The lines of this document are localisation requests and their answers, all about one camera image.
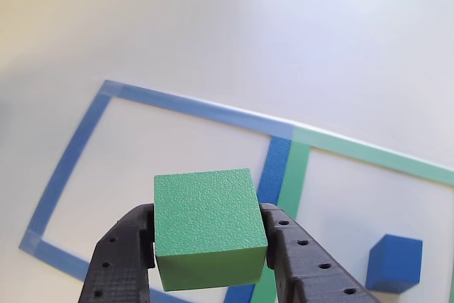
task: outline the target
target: green cube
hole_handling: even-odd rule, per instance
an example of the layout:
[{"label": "green cube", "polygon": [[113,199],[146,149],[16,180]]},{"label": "green cube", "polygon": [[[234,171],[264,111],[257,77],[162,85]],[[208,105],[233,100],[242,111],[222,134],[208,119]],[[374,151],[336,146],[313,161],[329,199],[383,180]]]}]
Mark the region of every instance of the green cube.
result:
[{"label": "green cube", "polygon": [[256,283],[267,238],[248,169],[155,177],[164,291]]}]

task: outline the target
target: blue tape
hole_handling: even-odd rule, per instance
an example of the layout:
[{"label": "blue tape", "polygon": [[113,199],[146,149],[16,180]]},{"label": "blue tape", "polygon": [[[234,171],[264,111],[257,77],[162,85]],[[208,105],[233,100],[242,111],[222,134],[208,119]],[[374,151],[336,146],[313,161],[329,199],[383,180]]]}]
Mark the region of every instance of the blue tape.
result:
[{"label": "blue tape", "polygon": [[78,280],[84,280],[89,263],[41,239],[34,256],[50,266]]},{"label": "blue tape", "polygon": [[189,303],[183,299],[153,289],[150,289],[150,301],[151,303]]},{"label": "blue tape", "polygon": [[[292,142],[286,138],[271,137],[267,159],[257,190],[259,202],[277,204],[291,145]],[[224,303],[249,303],[253,296],[254,287],[254,284],[229,287]]]},{"label": "blue tape", "polygon": [[102,84],[98,94],[114,97],[120,93],[120,90],[121,88],[123,88],[123,86],[124,86],[123,83],[106,80]]},{"label": "blue tape", "polygon": [[267,159],[258,185],[257,197],[259,202],[277,205],[291,145],[291,140],[271,137]]},{"label": "blue tape", "polygon": [[76,129],[35,209],[27,229],[43,235],[58,199],[111,97],[97,94]]},{"label": "blue tape", "polygon": [[132,85],[123,85],[117,97],[195,115],[280,138],[291,139],[293,135],[294,127],[289,123]]},{"label": "blue tape", "polygon": [[30,255],[34,255],[38,244],[41,242],[41,238],[42,236],[40,234],[27,229],[23,235],[19,248]]},{"label": "blue tape", "polygon": [[249,303],[253,297],[254,288],[255,284],[229,287],[224,303]]}]

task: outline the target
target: textured cube surface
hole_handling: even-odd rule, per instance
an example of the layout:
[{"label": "textured cube surface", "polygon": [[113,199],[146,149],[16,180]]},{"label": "textured cube surface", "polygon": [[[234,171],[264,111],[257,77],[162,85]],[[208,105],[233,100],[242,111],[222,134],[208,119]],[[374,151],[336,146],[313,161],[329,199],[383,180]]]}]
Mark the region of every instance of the textured cube surface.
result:
[{"label": "textured cube surface", "polygon": [[250,171],[156,176],[155,240],[165,291],[258,282],[267,239]]},{"label": "textured cube surface", "polygon": [[369,254],[366,288],[400,294],[419,283],[423,242],[385,235]]}]

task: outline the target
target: screw hole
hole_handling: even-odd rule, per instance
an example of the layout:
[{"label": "screw hole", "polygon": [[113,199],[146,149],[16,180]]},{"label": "screw hole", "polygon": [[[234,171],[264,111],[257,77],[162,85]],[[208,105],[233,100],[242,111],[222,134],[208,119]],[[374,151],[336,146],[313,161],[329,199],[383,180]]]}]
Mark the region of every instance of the screw hole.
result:
[{"label": "screw hole", "polygon": [[356,289],[354,288],[349,288],[349,289],[345,289],[343,290],[346,294],[355,294],[356,293]]}]

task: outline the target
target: blue cube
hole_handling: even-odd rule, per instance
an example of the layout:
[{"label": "blue cube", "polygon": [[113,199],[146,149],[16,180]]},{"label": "blue cube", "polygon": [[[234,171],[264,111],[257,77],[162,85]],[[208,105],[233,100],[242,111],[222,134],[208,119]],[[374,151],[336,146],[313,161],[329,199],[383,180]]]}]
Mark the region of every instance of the blue cube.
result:
[{"label": "blue cube", "polygon": [[419,283],[423,242],[390,234],[371,250],[366,288],[401,294]]}]

